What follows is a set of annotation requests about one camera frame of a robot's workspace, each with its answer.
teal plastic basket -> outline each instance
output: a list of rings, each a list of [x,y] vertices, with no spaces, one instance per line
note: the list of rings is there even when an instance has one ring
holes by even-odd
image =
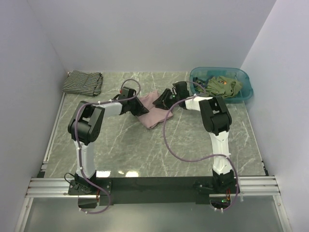
[[[236,79],[243,83],[242,89],[239,93],[233,98],[225,98],[226,103],[239,103],[242,101],[248,100],[253,95],[253,89],[250,84],[250,79],[247,73],[241,69],[236,68],[216,68],[216,67],[198,67],[191,71],[190,81],[193,81],[193,78],[197,77],[205,81],[206,85],[213,76],[225,76],[228,78]],[[194,89],[192,83],[190,83],[191,92],[198,94],[199,92]]]

striped cloth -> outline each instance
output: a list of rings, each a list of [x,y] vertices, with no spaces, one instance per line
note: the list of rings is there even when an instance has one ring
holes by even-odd
[[[101,93],[103,76],[100,72],[84,73],[74,70],[65,80],[62,92],[96,96]]]

white wall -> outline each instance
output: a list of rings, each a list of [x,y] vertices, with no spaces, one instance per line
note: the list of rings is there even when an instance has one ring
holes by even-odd
[[[242,69],[266,166],[276,175],[295,232],[309,231],[309,1],[277,0]]]
[[[14,230],[40,170],[65,70],[25,0],[0,1],[0,227]]]
[[[68,71],[240,67],[275,0],[28,0]]]

green cloth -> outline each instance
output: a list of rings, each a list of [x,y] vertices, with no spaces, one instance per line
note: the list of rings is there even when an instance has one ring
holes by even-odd
[[[242,82],[225,76],[213,77],[209,80],[206,91],[210,96],[221,95],[223,98],[236,96],[242,88]]]

marble tabletop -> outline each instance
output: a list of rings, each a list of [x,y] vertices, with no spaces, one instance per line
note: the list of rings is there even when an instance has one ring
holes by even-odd
[[[102,92],[97,97],[66,94],[55,139],[45,172],[47,178],[62,178],[76,171],[76,150],[68,123],[82,101],[105,101],[114,97],[121,83],[134,78],[140,82],[141,96],[157,89],[161,94],[172,83],[189,79],[189,72],[104,72]],[[126,86],[137,89],[134,82]],[[261,155],[251,128],[244,103],[227,105],[232,125],[229,149],[239,175],[265,175]],[[167,122],[166,136],[172,150],[186,159],[196,159],[212,153],[211,139],[203,127],[200,112],[177,107]],[[95,165],[100,176],[205,176],[212,175],[213,159],[196,163],[182,162],[167,150],[162,137],[162,123],[146,129],[130,113],[104,119],[101,133],[95,141]]]

